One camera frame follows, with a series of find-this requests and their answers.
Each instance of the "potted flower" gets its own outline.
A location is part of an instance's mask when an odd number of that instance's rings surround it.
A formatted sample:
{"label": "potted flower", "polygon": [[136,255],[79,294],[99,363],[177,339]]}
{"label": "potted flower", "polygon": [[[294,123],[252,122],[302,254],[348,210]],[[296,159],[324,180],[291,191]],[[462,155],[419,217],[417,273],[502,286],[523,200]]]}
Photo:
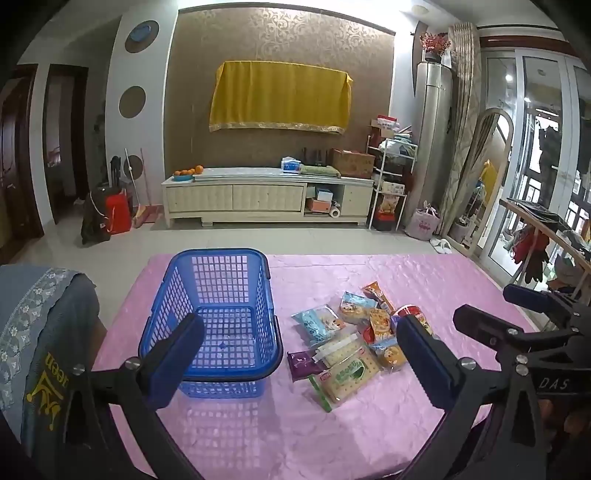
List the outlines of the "potted flower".
{"label": "potted flower", "polygon": [[435,63],[441,63],[441,55],[452,44],[447,40],[445,33],[424,33],[421,35],[421,42],[425,50],[425,60]]}

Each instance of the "pink tablecloth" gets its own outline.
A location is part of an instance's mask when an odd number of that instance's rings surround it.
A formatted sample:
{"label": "pink tablecloth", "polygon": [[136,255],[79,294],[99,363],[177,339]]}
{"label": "pink tablecloth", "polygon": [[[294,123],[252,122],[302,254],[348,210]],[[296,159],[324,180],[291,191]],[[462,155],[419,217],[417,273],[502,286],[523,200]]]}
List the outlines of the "pink tablecloth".
{"label": "pink tablecloth", "polygon": [[[139,275],[109,329],[94,369],[116,368],[137,354],[152,301],[171,255],[157,255]],[[501,291],[461,255],[270,255],[275,312],[285,351],[305,349],[291,315],[333,302],[344,290],[378,280],[396,306],[418,305],[458,356],[497,368],[494,352],[457,333],[455,308],[469,303],[532,331]],[[120,410],[120,432],[134,464],[150,469]],[[441,418],[412,369],[382,374],[332,413],[293,384],[284,361],[265,394],[251,400],[194,400],[177,392],[160,418],[207,480],[349,480],[389,471],[413,458]]]}

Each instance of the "ceiling light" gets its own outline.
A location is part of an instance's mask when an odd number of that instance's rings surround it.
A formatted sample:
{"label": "ceiling light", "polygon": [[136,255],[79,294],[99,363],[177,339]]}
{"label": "ceiling light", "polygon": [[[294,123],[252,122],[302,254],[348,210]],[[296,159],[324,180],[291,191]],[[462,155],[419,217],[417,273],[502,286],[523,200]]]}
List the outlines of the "ceiling light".
{"label": "ceiling light", "polygon": [[410,11],[418,17],[421,15],[427,15],[429,13],[429,9],[422,5],[413,5]]}

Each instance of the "pink plastic bag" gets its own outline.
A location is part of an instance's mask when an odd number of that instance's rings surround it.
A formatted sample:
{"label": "pink plastic bag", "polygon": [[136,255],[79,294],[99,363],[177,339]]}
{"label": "pink plastic bag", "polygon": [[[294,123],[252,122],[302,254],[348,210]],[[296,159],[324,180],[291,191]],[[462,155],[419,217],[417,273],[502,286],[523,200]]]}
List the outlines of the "pink plastic bag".
{"label": "pink plastic bag", "polygon": [[431,206],[417,209],[406,227],[406,234],[419,240],[430,240],[439,225],[439,216]]}

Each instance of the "blue plastic basket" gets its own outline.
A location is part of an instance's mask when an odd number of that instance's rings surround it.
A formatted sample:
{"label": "blue plastic basket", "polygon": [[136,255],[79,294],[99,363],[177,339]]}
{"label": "blue plastic basket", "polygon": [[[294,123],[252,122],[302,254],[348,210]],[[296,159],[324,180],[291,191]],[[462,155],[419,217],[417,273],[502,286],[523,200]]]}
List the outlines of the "blue plastic basket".
{"label": "blue plastic basket", "polygon": [[179,388],[194,398],[252,398],[283,347],[265,255],[249,248],[186,250],[169,263],[139,343],[143,358],[191,312],[205,340]]}

